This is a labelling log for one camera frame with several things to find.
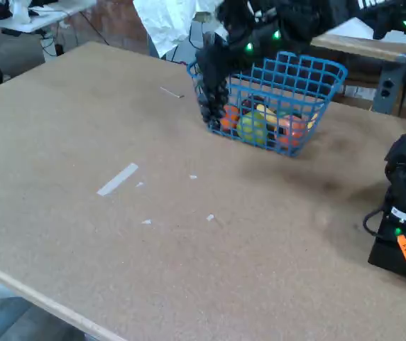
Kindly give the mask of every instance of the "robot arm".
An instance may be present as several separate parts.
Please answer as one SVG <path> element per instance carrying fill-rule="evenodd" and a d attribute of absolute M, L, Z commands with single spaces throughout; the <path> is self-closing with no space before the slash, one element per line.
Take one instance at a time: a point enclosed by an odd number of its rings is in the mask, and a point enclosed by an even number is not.
<path fill-rule="evenodd" d="M 279 50 L 302 53 L 314 37 L 353 17 L 374 18 L 374 38 L 406 32 L 406 0 L 224 0 L 216 17 L 228 31 L 196 54 L 203 120 L 217 129 L 228 91 L 225 79 Z"/>

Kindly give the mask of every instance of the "orange tag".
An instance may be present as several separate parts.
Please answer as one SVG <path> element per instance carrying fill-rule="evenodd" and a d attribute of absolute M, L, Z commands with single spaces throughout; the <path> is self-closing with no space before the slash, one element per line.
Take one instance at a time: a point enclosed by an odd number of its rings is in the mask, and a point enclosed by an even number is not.
<path fill-rule="evenodd" d="M 402 249 L 403 256 L 406 259 L 406 237 L 403 234 L 397 236 L 397 243 L 399 243 L 399 247 Z"/>

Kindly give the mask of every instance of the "orange toy fruit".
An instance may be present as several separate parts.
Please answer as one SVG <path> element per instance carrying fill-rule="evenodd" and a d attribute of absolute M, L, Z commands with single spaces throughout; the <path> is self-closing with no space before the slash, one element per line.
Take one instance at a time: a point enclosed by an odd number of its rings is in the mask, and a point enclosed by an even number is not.
<path fill-rule="evenodd" d="M 283 148 L 288 148 L 290 145 L 298 147 L 300 144 L 299 140 L 307 133 L 305 122 L 299 117 L 292 115 L 279 119 L 279 130 L 275 130 L 275 137 L 279 147 Z"/>
<path fill-rule="evenodd" d="M 234 105 L 224 106 L 225 117 L 220 120 L 220 125 L 223 131 L 230 132 L 232 128 L 236 128 L 239 120 L 239 109 Z"/>

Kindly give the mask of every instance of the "blue wire basket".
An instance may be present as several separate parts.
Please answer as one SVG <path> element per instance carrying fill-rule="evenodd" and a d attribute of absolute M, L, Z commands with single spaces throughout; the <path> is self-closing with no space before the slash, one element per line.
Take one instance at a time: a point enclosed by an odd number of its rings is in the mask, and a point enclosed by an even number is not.
<path fill-rule="evenodd" d="M 196 62 L 187 66 L 197 95 L 202 93 Z M 215 134 L 288 156 L 297 156 L 348 71 L 330 60 L 279 52 L 246 73 L 229 76 L 226 116 Z"/>

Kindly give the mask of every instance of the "tabletop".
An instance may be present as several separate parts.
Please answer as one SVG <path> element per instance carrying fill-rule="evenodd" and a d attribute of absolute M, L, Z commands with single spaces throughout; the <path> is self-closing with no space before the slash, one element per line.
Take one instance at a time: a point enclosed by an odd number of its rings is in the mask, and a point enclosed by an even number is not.
<path fill-rule="evenodd" d="M 312 45 L 388 62 L 406 63 L 406 44 L 404 43 L 389 43 L 379 40 L 324 34 L 314 38 Z"/>
<path fill-rule="evenodd" d="M 38 16 L 32 16 L 31 22 L 22 24 L 16 23 L 12 17 L 0 20 L 0 28 L 8 28 L 11 30 L 32 33 L 40 28 L 57 23 L 70 17 L 72 14 L 84 11 L 96 4 L 97 0 L 59 0 L 43 7 L 32 7 L 33 11 L 38 13 Z"/>
<path fill-rule="evenodd" d="M 405 132 L 334 103 L 279 156 L 210 134 L 185 67 L 84 45 L 0 85 L 0 283 L 100 340 L 403 341 L 361 221 Z"/>

